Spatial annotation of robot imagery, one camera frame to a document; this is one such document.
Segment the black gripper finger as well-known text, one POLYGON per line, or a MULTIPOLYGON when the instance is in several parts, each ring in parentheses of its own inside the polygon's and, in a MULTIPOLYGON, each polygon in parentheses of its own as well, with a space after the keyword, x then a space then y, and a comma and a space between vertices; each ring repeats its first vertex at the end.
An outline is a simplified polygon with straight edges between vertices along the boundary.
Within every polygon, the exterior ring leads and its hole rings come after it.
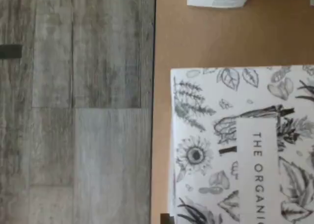
POLYGON ((160 224, 175 224, 174 216, 171 216, 169 213, 161 213, 160 224))

